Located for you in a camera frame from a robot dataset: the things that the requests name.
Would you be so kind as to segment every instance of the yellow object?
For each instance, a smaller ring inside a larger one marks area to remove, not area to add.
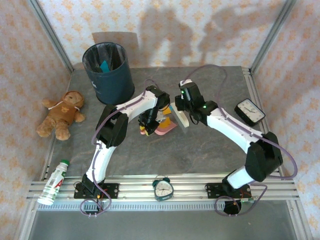
[[[158,126],[158,128],[166,128],[171,124],[170,118],[166,117],[163,122],[161,122]]]
[[[166,107],[166,110],[162,112],[163,115],[168,115],[171,113],[170,107]]]

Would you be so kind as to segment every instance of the bottle cap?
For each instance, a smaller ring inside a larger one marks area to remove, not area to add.
[[[60,163],[67,164],[68,166],[70,165],[70,162],[66,159],[62,159]]]

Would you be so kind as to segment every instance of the marble surface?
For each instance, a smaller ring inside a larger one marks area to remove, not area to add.
[[[170,94],[171,102],[179,94],[178,82],[194,67],[152,67],[131,69],[135,85],[134,96],[144,88],[145,79],[153,79],[159,87]],[[234,108],[237,103],[249,98],[249,91],[240,66],[225,67],[230,78],[222,90],[221,104],[237,117]],[[203,68],[191,79],[198,85],[206,101],[216,101],[223,71],[216,68]],[[73,123],[67,141],[55,141],[48,174],[52,173],[61,159],[70,160],[66,173],[69,177],[81,177],[89,168],[95,147],[91,138],[100,115],[105,107],[96,98],[94,89],[84,70],[76,70],[72,75],[70,90],[84,95],[85,104],[81,112],[86,114],[82,123]],[[127,129],[126,138],[116,148],[109,162],[108,175],[146,175],[182,173],[223,173],[239,168],[245,163],[245,153],[220,132],[190,122],[184,134],[179,127],[164,136],[140,134],[138,120],[133,119]]]

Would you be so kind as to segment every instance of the clock face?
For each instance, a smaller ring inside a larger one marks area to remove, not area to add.
[[[159,183],[155,186],[155,194],[158,197],[164,197],[173,193],[172,186],[167,181],[159,181]]]
[[[265,114],[249,99],[245,99],[237,106],[254,123],[265,117]]]

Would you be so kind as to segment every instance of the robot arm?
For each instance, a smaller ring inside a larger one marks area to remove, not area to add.
[[[94,164],[94,177],[97,183],[103,183],[112,153],[126,137],[128,123],[135,117],[139,116],[140,127],[144,128],[146,133],[150,135],[157,129],[159,125],[159,123],[156,121],[158,110],[170,104],[169,95],[155,86],[148,86],[145,90],[144,98],[138,101],[140,98],[141,95],[117,106],[113,106],[111,104],[107,104],[105,106],[96,129],[98,126],[100,126],[104,119],[116,109],[123,109],[109,119],[96,136],[97,143],[102,145],[101,149],[100,146],[97,145],[94,153],[94,155],[96,155],[100,149],[100,153],[97,155]],[[136,104],[129,106],[131,103],[136,101],[138,101]],[[90,192],[93,192],[95,189],[93,184],[92,170],[93,160],[90,168],[82,178],[82,184]]]
[[[186,111],[190,114],[190,118],[218,130],[234,141],[247,154],[245,165],[231,172],[222,181],[223,189],[228,195],[245,184],[253,181],[262,182],[283,163],[279,149],[251,135],[255,134],[278,143],[275,134],[272,132],[263,134],[260,131],[254,130],[222,109],[226,113],[227,118],[248,129],[251,134],[237,128],[227,118],[224,118],[217,103],[204,100],[198,86],[190,79],[181,81],[179,88],[181,95],[175,97],[175,105],[178,111]]]

